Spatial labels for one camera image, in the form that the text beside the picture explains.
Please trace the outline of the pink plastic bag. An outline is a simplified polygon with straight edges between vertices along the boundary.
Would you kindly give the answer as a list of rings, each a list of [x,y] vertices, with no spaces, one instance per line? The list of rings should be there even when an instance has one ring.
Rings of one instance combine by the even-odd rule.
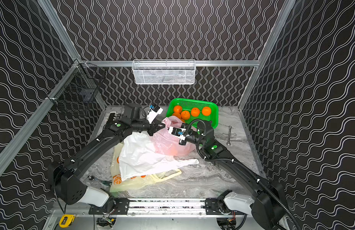
[[[165,124],[166,127],[159,130],[151,137],[156,153],[183,157],[195,150],[195,145],[188,142],[186,145],[179,145],[179,137],[168,132],[170,127],[181,128],[183,124],[181,119],[176,116],[166,117],[163,119],[162,123]]]

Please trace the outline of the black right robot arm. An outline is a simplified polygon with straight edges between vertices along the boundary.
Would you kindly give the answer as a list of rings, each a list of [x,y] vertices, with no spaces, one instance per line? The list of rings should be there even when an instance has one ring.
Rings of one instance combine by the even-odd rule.
[[[181,126],[184,141],[195,144],[196,151],[204,161],[210,162],[229,173],[239,184],[249,191],[254,203],[249,205],[254,220],[265,230],[283,229],[279,220],[287,214],[298,230],[302,229],[290,211],[284,187],[277,182],[269,182],[261,177],[221,144],[214,136],[210,121],[195,119]]]

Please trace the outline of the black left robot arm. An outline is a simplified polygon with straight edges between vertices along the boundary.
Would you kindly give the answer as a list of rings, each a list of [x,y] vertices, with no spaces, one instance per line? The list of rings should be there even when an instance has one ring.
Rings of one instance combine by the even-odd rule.
[[[66,205],[85,203],[100,208],[103,213],[112,212],[116,208],[114,196],[87,186],[81,177],[101,156],[132,133],[147,132],[152,136],[164,128],[165,125],[156,119],[162,112],[157,104],[150,105],[146,111],[141,105],[130,103],[120,117],[111,113],[104,129],[93,141],[74,156],[49,165],[48,179],[56,200]]]

